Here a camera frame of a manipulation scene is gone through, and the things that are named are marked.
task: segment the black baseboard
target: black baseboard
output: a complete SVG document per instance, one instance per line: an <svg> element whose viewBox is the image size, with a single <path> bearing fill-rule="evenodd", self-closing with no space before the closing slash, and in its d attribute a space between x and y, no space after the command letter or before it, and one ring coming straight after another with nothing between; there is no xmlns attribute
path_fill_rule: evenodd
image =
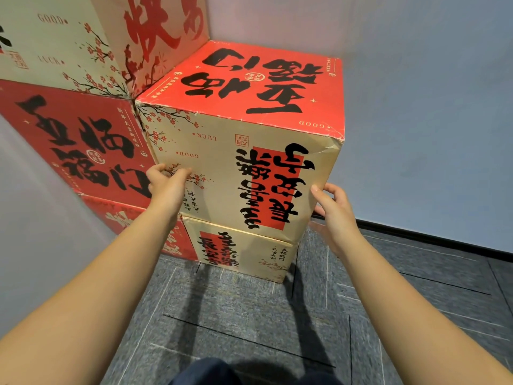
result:
<svg viewBox="0 0 513 385"><path fill-rule="evenodd" d="M324 219L322 216L316 213L313 213L312 217L316 219ZM511 252L494 250L492 248L476 246L451 239L439 238L436 236L427 235L425 233L416 233L414 231L408 231L407 229L389 227L386 225L371 223L359 219L356 220L356 223L361 229L367 229L377 233L386 233L388 235L396 236L399 238L411 239L421 243L433 244L435 246L470 252L472 254L482 255L488 258L500 259L501 261L513 262L513 253Z"/></svg>

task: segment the pants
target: pants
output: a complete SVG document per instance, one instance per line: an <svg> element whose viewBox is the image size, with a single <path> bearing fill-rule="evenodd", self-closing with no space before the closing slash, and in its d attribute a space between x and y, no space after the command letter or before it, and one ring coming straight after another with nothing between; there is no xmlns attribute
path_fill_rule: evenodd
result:
<svg viewBox="0 0 513 385"><path fill-rule="evenodd" d="M242 385L230 366L218 358L203 358L177 375L169 385ZM331 374L308 373L293 385L343 385Z"/></svg>

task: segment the wall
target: wall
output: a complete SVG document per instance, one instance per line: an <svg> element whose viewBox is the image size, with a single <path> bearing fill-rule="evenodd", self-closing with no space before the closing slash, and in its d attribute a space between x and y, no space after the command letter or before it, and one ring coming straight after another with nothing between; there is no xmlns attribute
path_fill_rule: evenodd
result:
<svg viewBox="0 0 513 385"><path fill-rule="evenodd" d="M208 0L213 39L338 56L360 219L513 252L513 0Z"/></svg>
<svg viewBox="0 0 513 385"><path fill-rule="evenodd" d="M0 338L114 234L0 116Z"/></svg>

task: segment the gray carpet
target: gray carpet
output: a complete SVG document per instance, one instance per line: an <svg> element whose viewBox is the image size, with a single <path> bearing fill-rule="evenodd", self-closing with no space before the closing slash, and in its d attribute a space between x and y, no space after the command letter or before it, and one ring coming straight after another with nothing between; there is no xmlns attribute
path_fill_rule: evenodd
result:
<svg viewBox="0 0 513 385"><path fill-rule="evenodd" d="M511 370L513 263L362 231L433 305ZM341 262L305 232L283 285L162 256L102 384L167 385L202 357L246 384L306 371L401 384Z"/></svg>

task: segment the small white logo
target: small white logo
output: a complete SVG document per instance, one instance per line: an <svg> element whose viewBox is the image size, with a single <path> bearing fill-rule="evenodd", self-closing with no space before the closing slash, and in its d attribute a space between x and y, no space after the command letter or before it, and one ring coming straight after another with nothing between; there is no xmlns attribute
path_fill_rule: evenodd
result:
<svg viewBox="0 0 513 385"><path fill-rule="evenodd" d="M93 161L96 163L103 165L105 163L105 160L103 157L99 154L99 152L96 152L94 150L87 150L86 154L88 157L90 157Z"/></svg>
<svg viewBox="0 0 513 385"><path fill-rule="evenodd" d="M244 76L248 81L258 82L265 79L265 76L262 73L246 73Z"/></svg>

